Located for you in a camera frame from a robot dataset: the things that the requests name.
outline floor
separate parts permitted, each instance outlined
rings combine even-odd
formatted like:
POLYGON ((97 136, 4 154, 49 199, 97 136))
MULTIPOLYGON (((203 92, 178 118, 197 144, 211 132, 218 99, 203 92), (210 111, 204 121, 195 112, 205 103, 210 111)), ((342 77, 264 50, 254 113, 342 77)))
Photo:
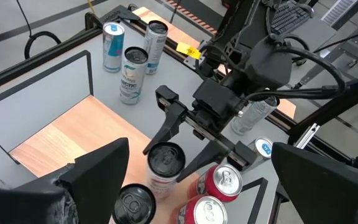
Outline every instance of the floor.
MULTIPOLYGON (((226 12, 226 9, 221 5, 221 0, 200 1, 220 15, 224 15, 226 12)), ((90 11, 87 8, 85 0, 20 0, 20 2, 29 22, 34 22, 32 27, 33 33, 47 30, 56 34, 62 41, 67 40, 84 28, 83 14, 90 11), (73 13, 72 9, 74 7, 82 10, 73 13), (64 17, 59 14, 63 11, 67 11, 70 15, 64 17)), ((315 17, 322 17, 335 2, 335 0, 321 0, 318 2, 314 7, 315 17)), ((129 3, 145 6, 166 20, 169 20, 171 16, 171 12, 155 0, 95 0, 94 9, 97 15, 102 16, 117 5, 122 4, 126 6, 129 3)), ((204 32, 193 27, 178 16, 175 17, 173 25, 190 34, 196 40, 209 38, 204 32)), ((357 26, 358 13, 346 23, 333 38, 327 41, 326 44, 347 37, 357 28, 357 26)), ((0 71, 23 61, 23 49, 28 36, 29 33, 25 26, 25 21, 16 2, 0 0, 0 71)), ((48 38, 40 38, 34 43, 30 54, 38 54, 54 45, 55 43, 52 40, 48 38)), ((308 62, 302 67, 294 68, 290 84, 294 85, 297 83, 312 66, 313 64, 308 62)), ((357 78, 357 67, 349 73, 357 78)), ((327 85, 332 82, 332 80, 327 77, 327 75, 320 74, 314 80, 309 82, 308 86, 315 87, 323 84, 327 85)), ((324 103, 323 101, 310 102, 306 100, 292 100, 292 102, 297 106, 295 114, 296 121, 300 121, 307 117, 310 113, 318 109, 319 104, 322 105, 324 103)), ((317 135, 334 147, 341 149, 348 156, 358 156, 358 105, 340 115, 340 119, 334 119, 325 124, 318 131, 317 135), (353 128, 348 128, 341 121, 351 124, 353 128)), ((298 224, 302 223, 302 221, 296 210, 293 208, 293 205, 291 203, 285 203, 281 206, 277 223, 298 224)))

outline red can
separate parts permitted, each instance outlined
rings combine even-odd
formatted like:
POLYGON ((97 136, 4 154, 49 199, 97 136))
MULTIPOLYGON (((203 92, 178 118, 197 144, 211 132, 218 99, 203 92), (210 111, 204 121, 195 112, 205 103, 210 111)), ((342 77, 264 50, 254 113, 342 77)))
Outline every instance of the red can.
POLYGON ((172 211, 169 224, 227 224, 222 202, 212 196, 193 197, 172 211))
POLYGON ((187 197, 210 195, 223 203, 234 201, 242 189, 240 172, 229 164, 212 166, 207 172, 190 184, 187 197))

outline can lid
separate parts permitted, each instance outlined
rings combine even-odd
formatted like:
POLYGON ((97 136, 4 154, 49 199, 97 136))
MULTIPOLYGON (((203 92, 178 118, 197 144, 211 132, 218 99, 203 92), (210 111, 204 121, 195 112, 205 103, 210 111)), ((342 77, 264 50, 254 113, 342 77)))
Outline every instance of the can lid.
POLYGON ((111 35, 121 35, 124 33, 124 28, 117 22, 107 22, 103 25, 103 30, 111 35))
POLYGON ((255 140, 255 148, 263 157, 270 159, 272 156, 273 143, 266 137, 259 137, 255 140))
POLYGON ((150 21, 149 28, 158 34, 166 34, 168 32, 168 26, 161 21, 150 21))
POLYGON ((147 156, 150 169, 161 177, 174 177, 185 168, 183 149, 173 142, 155 144, 147 156))
POLYGON ((226 224, 227 213, 222 202, 212 196, 198 200, 194 209, 196 224, 226 224))
POLYGON ((265 102, 270 106, 277 106, 278 105, 277 98, 275 96, 268 97, 265 100, 265 102))
POLYGON ((215 168, 214 183, 227 196, 236 196, 242 190, 242 176, 240 172, 229 164, 221 164, 215 168))
POLYGON ((128 47, 125 50, 125 58, 132 63, 145 63, 148 57, 148 53, 140 47, 128 47))
POLYGON ((129 184, 120 190, 112 218, 117 224, 149 224, 155 209, 155 198, 146 186, 129 184))

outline wooden surface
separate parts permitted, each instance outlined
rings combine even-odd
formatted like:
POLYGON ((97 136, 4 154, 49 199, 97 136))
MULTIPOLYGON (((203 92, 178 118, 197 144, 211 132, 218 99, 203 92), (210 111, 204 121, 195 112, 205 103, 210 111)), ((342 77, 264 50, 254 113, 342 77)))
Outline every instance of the wooden surface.
MULTIPOLYGON (((93 96, 85 98, 34 134, 11 151, 11 155, 41 177, 121 137, 128 138, 130 149, 123 185, 145 185, 147 161, 142 151, 150 139, 93 96)), ((171 196, 157 204, 152 223, 168 222, 171 211, 186 201, 187 188, 197 177, 197 174, 192 174, 177 184, 171 196)))
MULTIPOLYGON (((164 22, 168 26, 168 37, 171 38, 175 42, 183 42, 185 44, 188 44, 192 47, 197 48, 199 46, 199 42, 192 37, 190 37, 188 34, 184 33, 177 27, 170 24, 165 19, 161 18, 160 16, 156 15, 156 13, 148 10, 146 7, 141 7, 134 11, 134 14, 138 15, 144 22, 150 22, 152 20, 158 20, 161 22, 164 22)), ((219 71, 223 74, 226 74, 223 65, 221 65, 219 68, 219 71)), ((286 114, 290 118, 294 118, 296 106, 289 102, 288 100, 282 99, 280 100, 280 105, 278 106, 278 110, 286 114)))

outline energy drink can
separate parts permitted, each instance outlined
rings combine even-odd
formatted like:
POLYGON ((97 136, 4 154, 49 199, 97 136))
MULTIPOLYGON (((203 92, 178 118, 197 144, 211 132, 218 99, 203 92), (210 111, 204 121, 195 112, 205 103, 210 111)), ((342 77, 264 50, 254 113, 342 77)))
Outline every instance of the energy drink can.
POLYGON ((234 201, 242 190, 240 172, 229 164, 212 166, 207 172, 190 184, 187 198, 210 195, 223 203, 234 201))
POLYGON ((112 210, 112 219, 116 224, 149 224, 156 208, 153 193, 146 186, 129 184, 119 192, 112 210))
POLYGON ((273 142, 266 137, 259 137, 253 140, 248 147, 253 150, 257 157, 251 166, 249 166, 245 172, 250 171, 251 169, 261 165, 261 163, 269 160, 272 157, 272 147, 273 142))
POLYGON ((124 27, 116 22, 103 25, 103 68, 107 72, 119 72, 124 46, 124 27))
POLYGON ((124 52, 119 99, 128 105, 136 104, 142 92, 147 52, 140 47, 128 47, 124 52))
POLYGON ((227 224, 227 212, 217 198, 199 195, 173 209, 169 224, 227 224))
POLYGON ((143 47, 147 53, 149 53, 149 63, 147 64, 146 74, 152 75, 157 72, 167 35, 168 27, 163 22, 149 22, 146 28, 143 47))
POLYGON ((155 144, 147 155, 148 187, 157 201, 167 198, 176 178, 185 168, 186 159, 182 148, 172 142, 155 144))
POLYGON ((280 100, 275 96, 270 96, 263 101, 253 101, 244 109, 241 118, 233 119, 231 128, 235 133, 243 135, 273 112, 279 104, 280 100))

